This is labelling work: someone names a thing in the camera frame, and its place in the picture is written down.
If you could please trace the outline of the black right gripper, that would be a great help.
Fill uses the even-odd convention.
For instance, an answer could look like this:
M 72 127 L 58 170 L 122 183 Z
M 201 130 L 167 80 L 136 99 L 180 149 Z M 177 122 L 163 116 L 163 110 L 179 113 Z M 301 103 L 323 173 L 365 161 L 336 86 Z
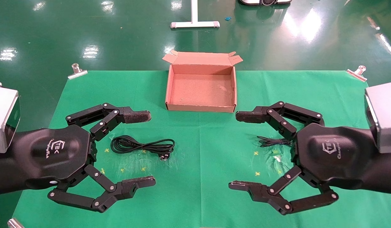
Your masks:
M 329 186 L 391 194 L 391 153 L 379 152 L 369 129 L 324 127 L 320 113 L 282 101 L 238 111 L 235 117 L 239 122 L 268 123 L 285 139 L 295 138 L 292 162 L 296 166 L 271 186 L 236 180 L 228 184 L 230 189 L 248 192 L 252 201 L 268 203 L 287 215 L 336 202 L 339 196 Z M 288 119 L 306 127 L 297 133 Z M 280 193 L 297 177 L 316 187 L 320 194 L 287 201 Z

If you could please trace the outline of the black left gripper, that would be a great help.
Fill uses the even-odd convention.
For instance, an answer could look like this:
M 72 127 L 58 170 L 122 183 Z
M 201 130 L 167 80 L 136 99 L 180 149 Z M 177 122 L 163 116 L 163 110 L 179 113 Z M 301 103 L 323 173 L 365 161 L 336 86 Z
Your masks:
M 109 103 L 68 115 L 68 127 L 17 132 L 6 153 L 0 154 L 0 194 L 27 189 L 54 187 L 48 198 L 55 203 L 103 213 L 119 200 L 133 198 L 139 188 L 156 185 L 153 176 L 112 183 L 92 164 L 100 141 L 120 123 L 144 123 L 151 120 L 148 110 L 133 111 L 129 106 Z M 90 133 L 83 126 L 96 122 Z M 105 191 L 97 198 L 67 193 L 70 186 L 86 175 Z

